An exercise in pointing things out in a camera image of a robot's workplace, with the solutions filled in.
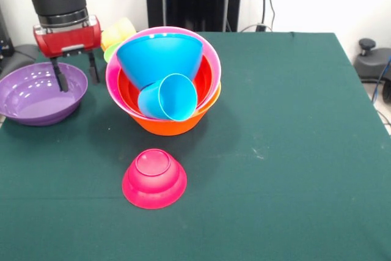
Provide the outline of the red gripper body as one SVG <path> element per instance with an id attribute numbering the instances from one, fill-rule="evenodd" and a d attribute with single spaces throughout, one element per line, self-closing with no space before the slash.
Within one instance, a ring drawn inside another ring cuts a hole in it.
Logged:
<path id="1" fill-rule="evenodd" d="M 101 44 L 98 18 L 91 15 L 79 24 L 62 28 L 33 27 L 35 41 L 45 57 L 61 57 L 74 51 L 89 51 Z"/>

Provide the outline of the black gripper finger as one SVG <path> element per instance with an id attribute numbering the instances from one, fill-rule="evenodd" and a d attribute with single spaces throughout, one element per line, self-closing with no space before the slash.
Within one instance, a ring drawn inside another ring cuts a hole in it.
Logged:
<path id="1" fill-rule="evenodd" d="M 65 75 L 61 72 L 57 58 L 50 58 L 51 64 L 53 66 L 54 74 L 57 79 L 57 83 L 59 85 L 59 89 L 61 92 L 68 92 L 68 83 Z"/>
<path id="2" fill-rule="evenodd" d="M 89 63 L 90 63 L 89 73 L 90 73 L 91 78 L 92 78 L 92 83 L 93 84 L 99 84 L 100 83 L 100 78 L 99 78 L 99 75 L 98 75 L 97 65 L 96 65 L 96 62 L 95 62 L 95 56 L 93 54 L 93 51 L 88 51 L 87 55 L 88 55 Z"/>

